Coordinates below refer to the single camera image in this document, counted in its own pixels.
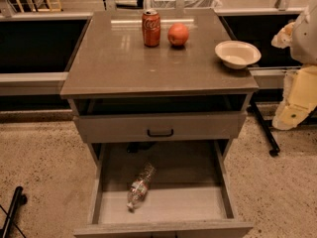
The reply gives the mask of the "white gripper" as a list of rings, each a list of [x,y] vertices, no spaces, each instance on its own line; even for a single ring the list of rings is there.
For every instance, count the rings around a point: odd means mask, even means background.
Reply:
[[[286,102],[279,103],[272,126],[278,130],[296,128],[317,106],[317,66],[302,67],[293,76]]]

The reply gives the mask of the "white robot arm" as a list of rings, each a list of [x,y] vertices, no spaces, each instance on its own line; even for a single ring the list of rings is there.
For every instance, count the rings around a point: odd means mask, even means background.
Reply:
[[[278,130],[297,127],[317,107],[317,0],[311,0],[294,22],[285,25],[272,39],[280,49],[301,63],[284,77],[283,99],[272,125]]]

